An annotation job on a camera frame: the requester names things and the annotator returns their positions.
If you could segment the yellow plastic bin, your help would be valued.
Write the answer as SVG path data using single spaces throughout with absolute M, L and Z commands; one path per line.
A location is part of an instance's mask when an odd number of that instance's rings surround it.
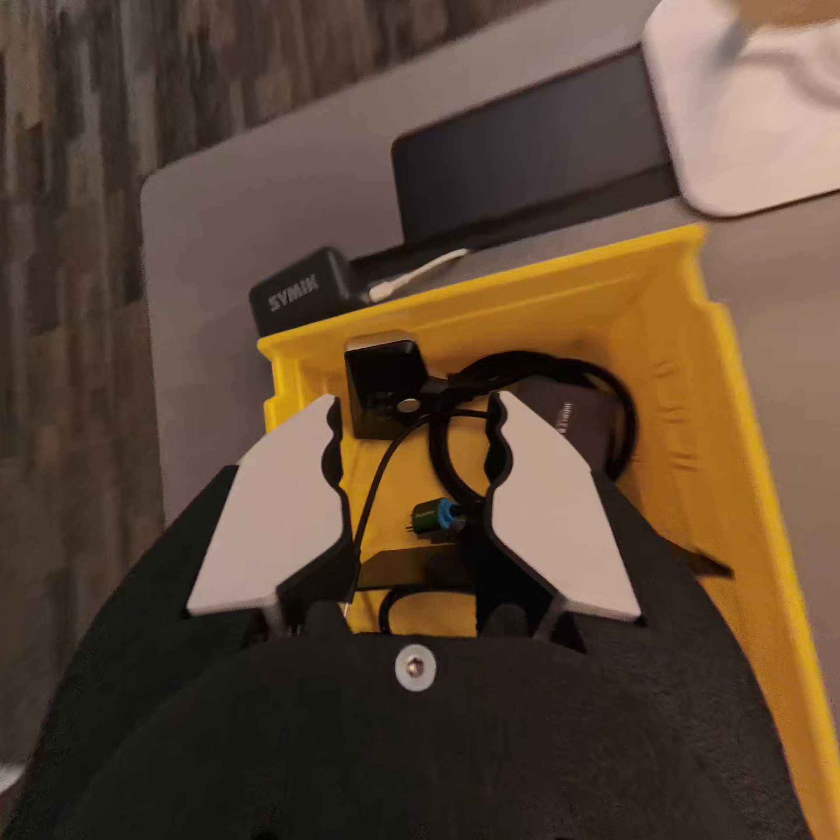
M 356 524 L 385 445 L 350 431 L 347 342 L 404 333 L 436 373 L 510 350 L 614 373 L 639 420 L 619 486 L 658 533 L 732 569 L 704 587 L 759 681 L 814 838 L 838 838 L 833 715 L 737 334 L 700 273 L 705 236 L 678 227 L 260 339 L 275 386 L 266 431 L 324 394 L 342 398 L 341 485 Z

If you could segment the black square adapter box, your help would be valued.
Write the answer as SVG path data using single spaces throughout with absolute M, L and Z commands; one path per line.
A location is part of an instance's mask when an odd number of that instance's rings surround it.
M 421 417 L 429 373 L 414 339 L 404 332 L 352 339 L 343 358 L 356 438 L 393 440 Z

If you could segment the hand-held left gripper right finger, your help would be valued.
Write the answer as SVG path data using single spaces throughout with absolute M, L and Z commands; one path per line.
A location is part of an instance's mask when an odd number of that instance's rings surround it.
M 485 530 L 548 599 L 532 635 L 550 640 L 566 613 L 635 623 L 642 609 L 586 460 L 509 392 L 490 395 L 486 420 Z

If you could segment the white monitor stand base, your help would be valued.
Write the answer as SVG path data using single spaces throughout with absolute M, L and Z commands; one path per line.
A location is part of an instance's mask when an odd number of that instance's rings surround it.
M 838 1 L 663 1 L 642 47 L 691 207 L 740 217 L 838 192 Z

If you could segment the black power adapter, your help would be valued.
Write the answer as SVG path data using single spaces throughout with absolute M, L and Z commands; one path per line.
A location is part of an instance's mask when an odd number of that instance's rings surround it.
M 350 263 L 322 247 L 258 282 L 248 292 L 260 339 L 364 308 Z

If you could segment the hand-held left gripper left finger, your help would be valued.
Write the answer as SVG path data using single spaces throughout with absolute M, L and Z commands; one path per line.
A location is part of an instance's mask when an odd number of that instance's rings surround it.
M 185 609 L 261 612 L 284 634 L 309 608 L 346 610 L 361 570 L 343 477 L 340 399 L 323 395 L 254 444 L 235 477 Z

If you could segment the small flat black box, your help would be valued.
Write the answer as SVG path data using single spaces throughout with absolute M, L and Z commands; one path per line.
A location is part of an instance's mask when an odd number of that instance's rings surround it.
M 407 588 L 418 592 L 475 591 L 475 579 L 458 543 L 378 552 L 362 563 L 358 592 Z

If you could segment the black rectangular adapter box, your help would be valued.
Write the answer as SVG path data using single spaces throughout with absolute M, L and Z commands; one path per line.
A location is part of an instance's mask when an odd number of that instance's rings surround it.
M 513 385 L 511 393 L 565 436 L 589 467 L 606 473 L 623 432 L 623 412 L 613 395 L 537 375 Z

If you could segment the black hdmi cable green plug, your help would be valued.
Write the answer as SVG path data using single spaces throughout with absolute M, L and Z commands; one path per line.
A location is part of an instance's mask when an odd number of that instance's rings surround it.
M 428 425 L 427 448 L 434 472 L 446 494 L 415 506 L 409 529 L 416 536 L 431 539 L 442 537 L 445 532 L 456 532 L 468 520 L 477 518 L 484 506 L 483 496 L 461 479 L 449 454 L 448 430 L 455 410 L 463 403 L 496 391 L 511 393 L 513 385 L 534 375 L 594 388 L 617 399 L 623 412 L 622 443 L 616 446 L 615 457 L 606 472 L 592 470 L 612 480 L 625 474 L 636 447 L 638 418 L 630 391 L 616 375 L 592 362 L 546 353 L 525 350 L 494 353 L 453 374 L 443 395 L 433 403 L 441 416 Z

